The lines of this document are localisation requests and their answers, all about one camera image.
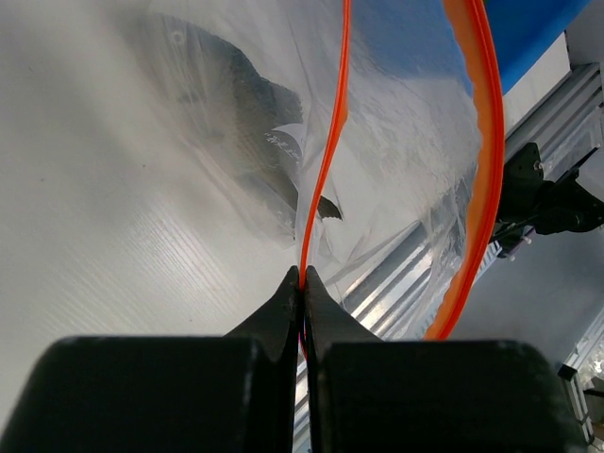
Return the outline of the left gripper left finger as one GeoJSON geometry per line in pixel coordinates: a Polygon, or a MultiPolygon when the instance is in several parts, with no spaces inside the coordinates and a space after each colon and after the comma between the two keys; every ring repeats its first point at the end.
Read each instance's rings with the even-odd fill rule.
{"type": "Polygon", "coordinates": [[[223,336],[71,336],[33,367],[5,452],[288,452],[301,305],[291,268],[223,336]]]}

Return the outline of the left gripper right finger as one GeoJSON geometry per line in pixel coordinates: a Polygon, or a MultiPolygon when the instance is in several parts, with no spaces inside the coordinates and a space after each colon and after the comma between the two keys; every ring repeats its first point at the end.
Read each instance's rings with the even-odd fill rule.
{"type": "Polygon", "coordinates": [[[378,338],[304,284],[315,452],[583,452],[551,365],[517,341],[378,338]]]}

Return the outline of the clear zip bag orange zipper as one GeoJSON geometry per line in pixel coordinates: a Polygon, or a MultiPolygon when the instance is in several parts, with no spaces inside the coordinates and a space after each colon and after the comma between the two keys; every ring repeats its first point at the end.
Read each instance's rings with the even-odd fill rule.
{"type": "Polygon", "coordinates": [[[131,44],[170,136],[191,160],[186,207],[211,244],[205,301],[192,326],[223,333],[244,319],[284,267],[317,271],[342,305],[353,284],[421,227],[432,274],[417,312],[393,337],[446,338],[457,323],[495,222],[503,172],[503,103],[485,4],[443,1],[464,74],[400,78],[354,36],[354,1],[152,1],[131,44]],[[298,208],[282,215],[242,187],[192,138],[153,73],[145,19],[197,25],[298,94],[298,208]]]}

